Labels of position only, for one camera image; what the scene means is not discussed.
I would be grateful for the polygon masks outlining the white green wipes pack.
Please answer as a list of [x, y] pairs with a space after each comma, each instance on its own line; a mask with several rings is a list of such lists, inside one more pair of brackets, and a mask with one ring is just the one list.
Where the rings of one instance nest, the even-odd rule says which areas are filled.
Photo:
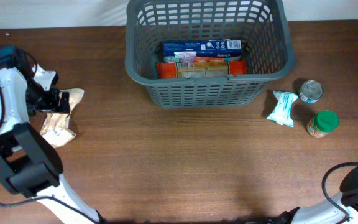
[[293, 127], [294, 121], [291, 118], [291, 108], [292, 104], [298, 99], [298, 95], [284, 91], [273, 91], [273, 95], [277, 100], [277, 105], [267, 119], [280, 125]]

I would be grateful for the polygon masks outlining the silver tin can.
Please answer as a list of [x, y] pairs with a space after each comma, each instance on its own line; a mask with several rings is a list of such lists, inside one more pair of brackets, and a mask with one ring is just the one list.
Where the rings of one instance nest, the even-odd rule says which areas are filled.
[[299, 98], [304, 103], [313, 104], [319, 101], [324, 94], [322, 85], [316, 80], [307, 80], [305, 81], [300, 90]]

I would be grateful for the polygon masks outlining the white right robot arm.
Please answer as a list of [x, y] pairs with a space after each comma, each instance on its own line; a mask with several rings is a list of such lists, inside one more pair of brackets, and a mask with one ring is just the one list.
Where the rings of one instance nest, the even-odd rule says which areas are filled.
[[[344, 167], [353, 169], [342, 180], [339, 192], [330, 196], [326, 189], [328, 177], [334, 171]], [[290, 212], [283, 212], [279, 217], [268, 222], [273, 224], [358, 224], [358, 162], [345, 162], [330, 168], [322, 178], [321, 190], [325, 197], [322, 202], [310, 207], [298, 207]]]

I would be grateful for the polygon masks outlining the green-lidded jar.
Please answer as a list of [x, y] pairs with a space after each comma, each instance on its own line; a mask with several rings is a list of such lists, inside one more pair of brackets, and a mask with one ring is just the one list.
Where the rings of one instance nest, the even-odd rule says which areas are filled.
[[306, 130], [310, 135], [321, 138], [333, 132], [338, 126], [337, 114], [330, 110], [322, 110], [307, 123]]

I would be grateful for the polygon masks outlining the beige paper bag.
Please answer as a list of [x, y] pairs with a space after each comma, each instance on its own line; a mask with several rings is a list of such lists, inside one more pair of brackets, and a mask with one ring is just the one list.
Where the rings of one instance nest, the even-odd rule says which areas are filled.
[[71, 113], [75, 106], [82, 100], [85, 91], [80, 88], [62, 90], [61, 93], [69, 93], [69, 113], [47, 113], [47, 117], [40, 130], [40, 135], [54, 148], [62, 147], [76, 136], [69, 128]]

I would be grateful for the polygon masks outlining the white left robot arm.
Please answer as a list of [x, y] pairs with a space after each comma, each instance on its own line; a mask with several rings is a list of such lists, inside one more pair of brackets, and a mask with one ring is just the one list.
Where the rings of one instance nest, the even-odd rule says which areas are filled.
[[71, 188], [57, 151], [30, 125], [38, 111], [70, 113], [70, 94], [55, 88], [57, 81], [57, 72], [42, 69], [25, 50], [0, 49], [0, 183], [25, 197], [10, 207], [39, 202], [63, 223], [105, 223]]

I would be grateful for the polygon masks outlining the orange pasta packet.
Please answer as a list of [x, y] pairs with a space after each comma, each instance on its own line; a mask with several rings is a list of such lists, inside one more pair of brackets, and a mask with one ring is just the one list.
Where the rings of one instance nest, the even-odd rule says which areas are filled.
[[236, 77], [247, 73], [245, 60], [156, 64], [159, 79]]

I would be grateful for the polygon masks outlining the blue tissue box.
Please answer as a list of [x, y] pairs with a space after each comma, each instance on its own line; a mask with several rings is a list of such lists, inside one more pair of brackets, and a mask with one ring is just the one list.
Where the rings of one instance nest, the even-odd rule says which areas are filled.
[[165, 63], [195, 62], [201, 58], [223, 58], [238, 60], [243, 53], [240, 40], [186, 40], [163, 43]]

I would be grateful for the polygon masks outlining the grey plastic lattice basket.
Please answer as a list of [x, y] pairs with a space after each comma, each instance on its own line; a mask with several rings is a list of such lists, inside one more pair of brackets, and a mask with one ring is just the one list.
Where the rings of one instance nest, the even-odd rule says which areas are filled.
[[[281, 0], [134, 0], [126, 12], [126, 72], [161, 108], [248, 104], [268, 82], [287, 76], [295, 63]], [[240, 40], [246, 74], [159, 78], [164, 42], [226, 39]]]

